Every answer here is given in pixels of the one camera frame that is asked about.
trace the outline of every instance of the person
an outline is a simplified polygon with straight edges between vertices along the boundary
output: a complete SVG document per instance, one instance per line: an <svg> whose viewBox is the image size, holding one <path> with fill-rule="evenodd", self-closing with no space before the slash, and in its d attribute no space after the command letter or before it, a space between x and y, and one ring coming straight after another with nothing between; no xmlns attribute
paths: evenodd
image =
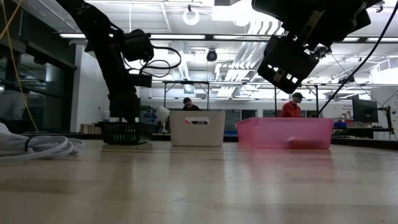
<svg viewBox="0 0 398 224"><path fill-rule="evenodd" d="M192 100L188 97L184 99L184 107L182 110L184 111L200 111L199 107L192 103Z"/></svg>
<svg viewBox="0 0 398 224"><path fill-rule="evenodd" d="M281 118L299 118L301 117L301 109L297 105L303 101L303 95L301 93L294 93L292 101L286 103L282 108Z"/></svg>
<svg viewBox="0 0 398 224"><path fill-rule="evenodd" d="M25 111L25 100L29 99L29 90L6 90L0 95L0 118L8 120L22 120Z"/></svg>

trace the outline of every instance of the desk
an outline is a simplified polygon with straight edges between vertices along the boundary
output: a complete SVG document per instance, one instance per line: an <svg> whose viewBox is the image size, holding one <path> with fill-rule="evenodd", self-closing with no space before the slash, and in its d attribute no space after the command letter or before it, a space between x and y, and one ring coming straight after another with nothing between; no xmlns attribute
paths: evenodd
<svg viewBox="0 0 398 224"><path fill-rule="evenodd" d="M334 130L342 130L346 131L346 136L355 136L355 137L368 137L369 139L373 139L375 132L389 132L388 128L347 128L347 129L338 129Z"/></svg>
<svg viewBox="0 0 398 224"><path fill-rule="evenodd" d="M392 151L85 143L76 156L0 166L1 223L388 224L398 218Z"/></svg>

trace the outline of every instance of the man in red shirt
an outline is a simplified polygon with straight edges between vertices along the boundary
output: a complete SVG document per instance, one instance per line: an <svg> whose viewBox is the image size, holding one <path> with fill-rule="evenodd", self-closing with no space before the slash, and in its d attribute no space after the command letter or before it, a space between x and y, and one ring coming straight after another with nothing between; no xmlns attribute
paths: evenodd
<svg viewBox="0 0 398 224"><path fill-rule="evenodd" d="M303 95L301 93L294 93L293 100L286 103L282 108L281 118L299 118L301 117L301 109L297 103L303 101Z"/></svg>

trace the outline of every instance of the cap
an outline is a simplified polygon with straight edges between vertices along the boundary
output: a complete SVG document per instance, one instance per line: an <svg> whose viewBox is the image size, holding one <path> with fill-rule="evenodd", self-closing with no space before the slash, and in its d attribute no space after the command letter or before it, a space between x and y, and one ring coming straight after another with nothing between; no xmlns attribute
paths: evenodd
<svg viewBox="0 0 398 224"><path fill-rule="evenodd" d="M191 99L189 97L185 97L183 102L185 104L186 102L189 102L189 101L191 101Z"/></svg>
<svg viewBox="0 0 398 224"><path fill-rule="evenodd" d="M300 98L300 99L305 99L305 97L301 93L293 93L293 98L294 97L297 97L297 98Z"/></svg>

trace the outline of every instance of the yellow cable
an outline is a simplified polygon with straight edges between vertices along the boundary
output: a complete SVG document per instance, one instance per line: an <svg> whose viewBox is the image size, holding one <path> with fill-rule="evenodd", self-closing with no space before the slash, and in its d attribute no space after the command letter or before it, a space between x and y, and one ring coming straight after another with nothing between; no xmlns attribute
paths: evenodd
<svg viewBox="0 0 398 224"><path fill-rule="evenodd" d="M2 7L4 8L4 10L6 9L6 7L4 6L5 3L6 3L6 0L3 0ZM4 28L4 30L2 30L2 32L0 34L0 40L2 39L3 35L8 30L8 27L10 26L12 20L14 19L14 16L17 14L18 9L21 6L21 3L22 3L22 0L19 0L17 7L15 8L14 12L12 13L12 16L10 17L10 20L7 22L7 19L6 19L6 27Z"/></svg>
<svg viewBox="0 0 398 224"><path fill-rule="evenodd" d="M22 0L19 0L19 3L18 3L18 6L17 6L17 9L16 9L16 10L18 10L18 7L19 7L19 5L21 4L21 2L22 2ZM17 69L17 65L16 65L16 63L15 63L14 52L13 52L12 45L11 45L10 32L9 32L9 30L8 30L8 25L10 24L11 20L13 19L13 17L11 17L10 22L7 22L6 6L5 6L5 2L4 2L4 1L3 1L3 3L2 3L2 11L3 11L3 13L4 13L4 21L5 21L6 24L7 24L7 26L6 26L6 32L7 32L7 36L8 36L8 44L9 44L9 47L10 47L12 64L13 64L13 66L14 66L15 76L17 77L17 81L18 81L18 85L19 85L19 90L21 91L22 97L23 97L23 99L25 100L25 107L26 107L26 110L27 110L27 112L28 112L28 114L29 114L30 120L32 121L33 125L35 126L36 132L38 132L39 130L37 129L36 123L35 123L35 121L33 120L32 114L31 114L30 111L29 111L29 106L27 105L26 97L25 97L25 95L24 95L24 92L22 91L21 80L19 79L18 69Z"/></svg>

